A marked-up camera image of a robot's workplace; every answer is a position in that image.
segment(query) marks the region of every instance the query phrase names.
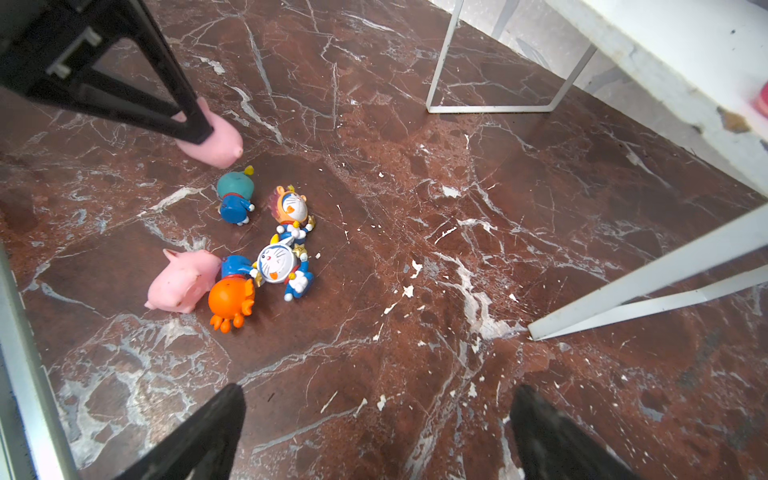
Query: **white wall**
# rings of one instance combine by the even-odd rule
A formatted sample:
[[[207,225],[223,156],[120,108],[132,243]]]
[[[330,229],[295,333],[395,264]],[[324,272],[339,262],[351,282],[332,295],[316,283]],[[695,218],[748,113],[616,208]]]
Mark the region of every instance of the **white wall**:
[[[454,0],[430,1],[448,12],[453,11]],[[589,41],[544,0],[465,0],[461,20],[561,78],[571,73],[589,45]],[[691,126],[678,120],[600,51],[592,57],[575,85],[750,185]]]

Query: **pig ear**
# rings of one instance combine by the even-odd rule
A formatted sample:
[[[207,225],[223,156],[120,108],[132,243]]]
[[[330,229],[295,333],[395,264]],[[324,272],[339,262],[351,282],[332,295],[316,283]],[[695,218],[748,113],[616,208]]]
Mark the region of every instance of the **pig ear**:
[[[173,262],[174,260],[176,260],[179,253],[174,252],[173,250],[168,250],[167,248],[164,248],[163,254],[165,255],[166,258],[168,258],[169,262]]]

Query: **toy figurine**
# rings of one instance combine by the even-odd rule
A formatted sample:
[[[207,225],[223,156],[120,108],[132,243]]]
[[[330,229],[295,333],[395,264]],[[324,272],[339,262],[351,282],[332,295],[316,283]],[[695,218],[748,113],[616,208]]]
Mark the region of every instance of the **toy figurine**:
[[[285,283],[283,298],[287,302],[301,298],[315,279],[309,272],[306,249],[301,245],[292,249],[292,244],[292,237],[282,241],[273,238],[272,243],[261,250],[259,259],[253,264],[254,270],[250,272],[257,286],[261,286],[262,282]]]
[[[200,105],[210,126],[214,128],[214,132],[202,144],[195,145],[177,139],[176,145],[195,160],[216,168],[227,168],[243,156],[243,138],[229,122],[210,111],[204,98],[198,98],[197,104]],[[187,121],[187,116],[180,111],[173,119],[184,122]]]
[[[303,245],[306,235],[315,228],[315,218],[308,214],[306,197],[296,193],[292,185],[278,187],[269,199],[272,216],[280,222],[273,240],[293,237],[295,243]]]
[[[236,328],[243,326],[245,317],[252,313],[256,294],[253,280],[247,276],[256,274],[246,257],[232,255],[224,259],[221,264],[221,280],[208,295],[208,306],[214,313],[210,324],[214,330],[229,333],[232,325]]]
[[[246,167],[244,172],[230,172],[222,175],[216,184],[216,193],[221,199],[219,213],[221,218],[229,223],[244,225],[250,220],[248,212],[256,209],[250,202],[253,196],[253,167]]]
[[[174,252],[163,249],[170,262],[147,292],[148,309],[191,313],[200,298],[216,283],[221,259],[206,250]]]

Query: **black metal frame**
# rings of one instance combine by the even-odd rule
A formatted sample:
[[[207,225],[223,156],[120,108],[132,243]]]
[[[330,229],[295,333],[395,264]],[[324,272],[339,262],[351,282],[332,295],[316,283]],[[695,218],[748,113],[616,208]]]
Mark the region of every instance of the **black metal frame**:
[[[114,480],[226,480],[245,420],[243,389],[225,386],[159,445]]]
[[[32,101],[195,144],[213,132],[197,105],[194,89],[141,0],[91,0],[76,8],[72,0],[22,1],[35,3],[37,8],[24,25],[6,28],[0,24],[0,40],[4,41],[0,44],[0,84]],[[94,69],[98,59],[122,38],[136,42],[177,105]],[[187,116],[185,122],[171,118],[179,111]]]
[[[515,392],[509,418],[525,480],[641,480],[530,386]]]

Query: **white table leg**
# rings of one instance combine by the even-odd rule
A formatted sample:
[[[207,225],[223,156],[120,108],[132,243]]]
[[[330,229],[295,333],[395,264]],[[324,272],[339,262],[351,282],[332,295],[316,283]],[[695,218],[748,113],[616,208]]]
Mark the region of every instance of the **white table leg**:
[[[590,326],[601,326],[620,322],[625,319],[637,318],[671,308],[699,303],[701,292],[680,293],[659,299],[645,300],[637,304],[614,307],[638,296],[655,292],[660,288],[671,285],[720,265],[745,253],[768,245],[768,204],[759,207],[748,214],[726,223],[720,228],[683,245],[677,250],[624,275],[618,280],[583,296],[546,317],[528,326],[534,340],[557,336],[561,333],[577,332]],[[736,292],[748,286],[762,283],[766,272],[762,268],[736,275],[722,282],[704,287],[703,294],[718,296]],[[589,321],[584,328],[577,328],[584,321]]]
[[[584,70],[584,66],[589,62],[592,55],[597,51],[597,47],[590,44],[584,55],[578,61],[576,66],[565,83],[560,87],[558,93],[552,98],[546,105],[456,105],[456,106],[432,106],[432,99],[435,97],[435,91],[437,90],[438,80],[442,73],[442,66],[445,63],[445,56],[448,54],[448,48],[451,45],[453,39],[453,32],[456,30],[456,24],[458,24],[459,14],[462,12],[462,6],[464,0],[456,0],[453,7],[453,15],[451,15],[451,21],[448,23],[448,31],[445,33],[445,40],[442,43],[442,50],[438,57],[437,66],[435,67],[435,74],[432,76],[432,85],[429,87],[429,94],[427,94],[427,112],[431,114],[523,114],[523,113],[548,113],[553,111],[560,100],[563,99],[568,89],[571,88],[576,78]]]
[[[591,318],[576,323],[575,325],[565,327],[562,330],[558,330],[555,333],[543,336],[537,340],[546,340],[568,333],[580,332],[582,330],[593,329],[603,325],[611,325],[612,323],[640,318],[641,316],[667,312],[668,310],[675,310],[683,308],[684,306],[697,305],[698,303],[715,300],[722,296],[730,295],[739,290],[744,290],[765,282],[768,282],[768,265],[763,265],[760,268],[748,272],[739,273],[731,278],[726,278],[720,282],[711,283],[710,285],[695,290],[615,306],[607,312],[599,313]]]

